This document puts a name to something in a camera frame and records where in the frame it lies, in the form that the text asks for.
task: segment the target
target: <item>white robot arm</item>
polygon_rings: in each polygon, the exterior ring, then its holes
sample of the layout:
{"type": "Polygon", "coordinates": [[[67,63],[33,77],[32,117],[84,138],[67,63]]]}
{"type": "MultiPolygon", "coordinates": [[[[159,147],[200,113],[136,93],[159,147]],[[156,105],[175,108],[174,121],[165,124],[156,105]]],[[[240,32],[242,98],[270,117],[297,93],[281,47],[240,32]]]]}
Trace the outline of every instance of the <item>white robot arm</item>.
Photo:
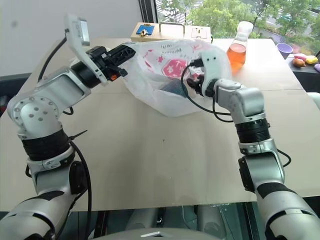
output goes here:
{"type": "Polygon", "coordinates": [[[69,15],[65,25],[67,42],[81,61],[46,76],[7,107],[19,126],[37,196],[21,202],[0,221],[0,239],[51,240],[60,234],[70,209],[88,189],[90,176],[86,163],[75,160],[79,149],[65,134],[59,117],[90,95],[91,88],[125,76],[127,72],[118,66],[135,55],[125,45],[108,52],[102,46],[84,52],[82,45],[89,44],[86,22],[69,15]]]}
{"type": "MultiPolygon", "coordinates": [[[[91,88],[125,76],[127,72],[118,66],[133,57],[135,51],[120,45],[109,52],[98,46],[84,53],[81,44],[89,42],[85,27],[82,19],[66,19],[66,38],[80,62],[48,75],[34,90],[9,102],[7,111],[19,126],[18,136],[29,157],[27,165],[37,196],[21,202],[0,221],[0,239],[55,239],[75,200],[88,188],[85,162],[75,160],[77,146],[65,134],[60,114],[88,96],[91,88]]],[[[284,169],[269,134],[262,93],[257,88],[220,79],[219,69],[225,67],[220,65],[222,62],[214,51],[204,52],[190,64],[203,67],[204,77],[189,85],[230,112],[244,155],[238,161],[242,182],[247,191],[256,194],[267,239],[318,239],[317,215],[284,185],[284,169]]]]}
{"type": "Polygon", "coordinates": [[[202,67],[202,95],[213,98],[230,112],[239,137],[239,171],[245,190],[256,194],[268,240],[315,240],[320,236],[320,220],[308,204],[284,185],[285,173],[275,141],[269,134],[264,98],[257,88],[219,79],[215,69],[223,68],[214,51],[202,53],[190,66],[202,67]]]}

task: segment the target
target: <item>yellow toy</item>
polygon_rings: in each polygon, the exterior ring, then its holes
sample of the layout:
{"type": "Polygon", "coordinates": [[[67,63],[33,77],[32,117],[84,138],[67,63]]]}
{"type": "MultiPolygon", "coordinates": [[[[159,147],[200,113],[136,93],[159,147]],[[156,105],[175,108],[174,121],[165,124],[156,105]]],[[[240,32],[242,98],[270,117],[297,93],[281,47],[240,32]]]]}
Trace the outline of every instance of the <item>yellow toy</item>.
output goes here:
{"type": "Polygon", "coordinates": [[[305,62],[307,64],[315,64],[318,62],[318,58],[316,56],[307,56],[305,62]]]}

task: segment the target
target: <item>orange juice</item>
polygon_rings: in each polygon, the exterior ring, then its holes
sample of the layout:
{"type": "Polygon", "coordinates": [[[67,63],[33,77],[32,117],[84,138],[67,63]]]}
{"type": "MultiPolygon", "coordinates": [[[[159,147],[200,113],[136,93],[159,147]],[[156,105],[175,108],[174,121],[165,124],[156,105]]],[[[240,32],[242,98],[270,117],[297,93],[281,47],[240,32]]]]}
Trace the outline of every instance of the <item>orange juice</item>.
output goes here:
{"type": "Polygon", "coordinates": [[[239,43],[233,43],[226,54],[231,65],[232,74],[236,74],[245,64],[247,48],[239,43]]]}

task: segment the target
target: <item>white wall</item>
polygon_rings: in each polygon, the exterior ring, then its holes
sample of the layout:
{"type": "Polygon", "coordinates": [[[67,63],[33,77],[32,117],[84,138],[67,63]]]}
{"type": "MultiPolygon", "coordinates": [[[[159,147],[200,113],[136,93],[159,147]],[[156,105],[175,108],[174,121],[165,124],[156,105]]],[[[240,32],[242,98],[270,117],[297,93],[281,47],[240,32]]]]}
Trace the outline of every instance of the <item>white wall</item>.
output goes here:
{"type": "Polygon", "coordinates": [[[1,13],[0,76],[32,72],[64,37],[66,13],[88,21],[91,39],[130,38],[142,21],[138,0],[4,0],[1,13]]]}

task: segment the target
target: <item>white plastic bag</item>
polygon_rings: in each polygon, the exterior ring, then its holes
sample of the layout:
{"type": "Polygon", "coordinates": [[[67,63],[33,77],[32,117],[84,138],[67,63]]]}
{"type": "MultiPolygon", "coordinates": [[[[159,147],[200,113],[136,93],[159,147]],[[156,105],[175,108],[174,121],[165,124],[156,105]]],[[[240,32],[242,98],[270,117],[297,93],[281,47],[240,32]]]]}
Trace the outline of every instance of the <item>white plastic bag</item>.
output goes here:
{"type": "MultiPolygon", "coordinates": [[[[136,98],[168,117],[200,111],[185,97],[180,83],[181,74],[191,60],[198,59],[200,52],[208,50],[226,55],[217,46],[201,40],[165,40],[125,45],[136,51],[134,57],[120,66],[128,72],[124,77],[126,87],[136,98]]],[[[226,62],[221,69],[221,77],[230,79],[228,59],[225,56],[222,59],[226,59],[226,62]]],[[[190,73],[192,76],[188,73],[184,79],[203,74],[200,68],[191,70],[190,73]]],[[[187,88],[189,95],[198,104],[212,106],[212,99],[204,98],[188,86],[187,88]]]]}

